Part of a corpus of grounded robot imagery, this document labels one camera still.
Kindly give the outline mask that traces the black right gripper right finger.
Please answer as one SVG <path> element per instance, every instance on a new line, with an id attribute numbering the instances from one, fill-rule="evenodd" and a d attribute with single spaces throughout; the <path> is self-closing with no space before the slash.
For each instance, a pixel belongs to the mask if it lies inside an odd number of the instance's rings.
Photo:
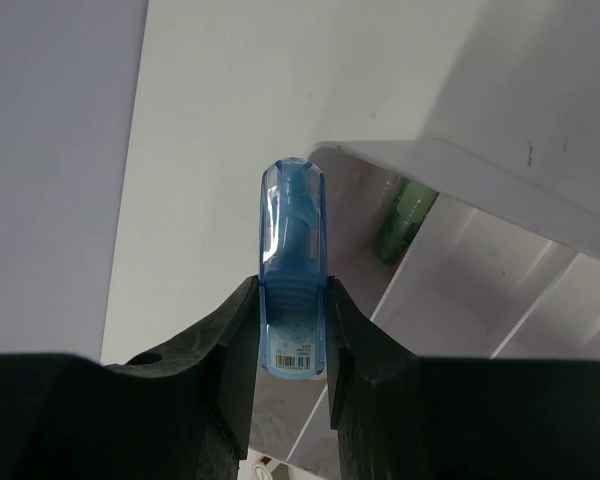
<path id="1" fill-rule="evenodd" d="M 418 479 L 417 359 L 367 318 L 343 283 L 326 292 L 330 425 L 343 479 Z"/>

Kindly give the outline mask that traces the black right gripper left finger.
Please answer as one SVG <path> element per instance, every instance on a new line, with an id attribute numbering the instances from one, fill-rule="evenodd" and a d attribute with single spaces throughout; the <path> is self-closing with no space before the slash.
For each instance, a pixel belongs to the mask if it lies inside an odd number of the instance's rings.
<path id="1" fill-rule="evenodd" d="M 247 456 L 259 349 L 259 287 L 246 278 L 219 307 L 109 370 L 139 380 L 147 479 L 234 479 Z"/>

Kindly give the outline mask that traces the blue correction tape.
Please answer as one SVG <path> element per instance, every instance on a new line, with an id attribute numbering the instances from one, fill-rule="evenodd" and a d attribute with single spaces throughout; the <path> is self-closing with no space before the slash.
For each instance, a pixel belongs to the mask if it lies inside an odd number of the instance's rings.
<path id="1" fill-rule="evenodd" d="M 327 227 L 325 179 L 288 157 L 262 176 L 259 233 L 260 363 L 287 380 L 325 369 Z"/>

